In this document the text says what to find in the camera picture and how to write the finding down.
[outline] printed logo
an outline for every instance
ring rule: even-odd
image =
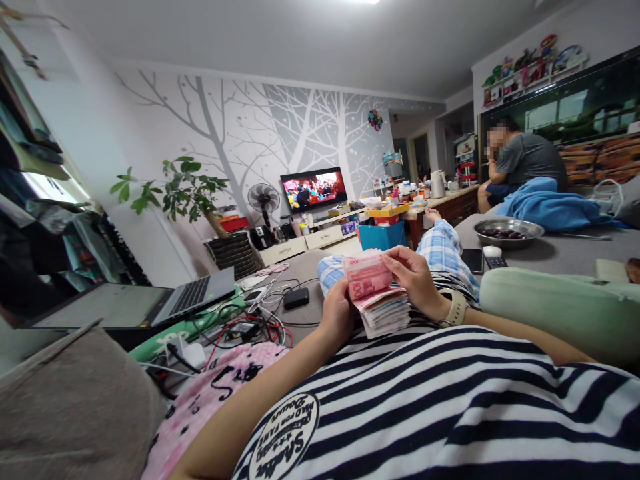
[[[320,402],[312,393],[285,400],[271,414],[249,464],[251,480],[280,480],[305,454],[318,426]]]

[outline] stack of banknotes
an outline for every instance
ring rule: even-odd
[[[401,330],[410,320],[407,291],[391,285],[382,255],[382,250],[369,249],[342,259],[349,296],[360,310],[368,339]]]

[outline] electric fan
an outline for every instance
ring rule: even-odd
[[[247,199],[249,200],[250,206],[262,212],[262,216],[265,218],[265,224],[267,228],[271,230],[269,214],[280,206],[280,195],[278,195],[275,188],[266,183],[258,183],[251,187]]]

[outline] laptop keyboard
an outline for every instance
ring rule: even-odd
[[[211,277],[204,277],[200,280],[196,280],[188,284],[180,294],[180,298],[171,309],[169,315],[186,310],[198,303],[201,303],[205,299],[205,293],[207,292],[207,285]]]

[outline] plaid pajama pants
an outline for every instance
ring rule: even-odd
[[[438,272],[451,274],[464,283],[467,290],[478,300],[480,284],[460,258],[460,252],[462,252],[460,238],[449,222],[436,221],[433,228],[422,236],[416,252],[427,259],[436,283]],[[318,278],[325,296],[329,289],[344,276],[342,255],[332,255],[320,260]]]

